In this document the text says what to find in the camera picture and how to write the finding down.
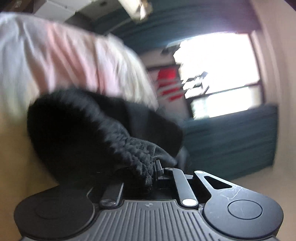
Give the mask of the black pants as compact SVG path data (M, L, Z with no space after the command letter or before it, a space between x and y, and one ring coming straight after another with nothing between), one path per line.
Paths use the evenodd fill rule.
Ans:
M145 105L82 89L44 94L28 108L33 148L60 183L118 172L151 189L154 163L176 167L183 131Z

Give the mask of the teal curtain left of window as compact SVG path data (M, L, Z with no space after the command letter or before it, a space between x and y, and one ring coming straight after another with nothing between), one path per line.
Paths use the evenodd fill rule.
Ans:
M278 106L261 105L183 125L189 157L186 172L201 170L234 180L274 164L278 139Z

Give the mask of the teal curtain of window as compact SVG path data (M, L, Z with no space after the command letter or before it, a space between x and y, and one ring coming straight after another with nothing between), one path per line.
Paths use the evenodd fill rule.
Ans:
M261 105L183 125L189 157L186 172L201 170L234 180L274 164L278 139L278 106Z
M92 29L102 35L111 33L141 53L197 35L250 33L261 28L250 1L152 1L152 7L141 23L117 9L95 20Z

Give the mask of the pastel tie-dye bed cover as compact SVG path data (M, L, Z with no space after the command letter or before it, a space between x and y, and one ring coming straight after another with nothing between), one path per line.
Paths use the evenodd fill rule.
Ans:
M143 62L121 39L2 12L1 112L22 118L41 94L70 87L158 108Z

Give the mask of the white dressing table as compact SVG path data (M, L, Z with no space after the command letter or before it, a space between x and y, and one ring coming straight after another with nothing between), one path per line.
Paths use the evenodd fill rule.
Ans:
M35 1L34 14L45 16L53 12L67 12L71 15L95 1Z

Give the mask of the teal curtain right of window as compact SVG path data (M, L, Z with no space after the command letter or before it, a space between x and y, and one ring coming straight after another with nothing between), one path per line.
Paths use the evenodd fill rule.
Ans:
M152 7L141 23L117 9L95 20L92 29L102 35L111 33L141 53L197 35L250 33L261 28L250 1L152 1Z

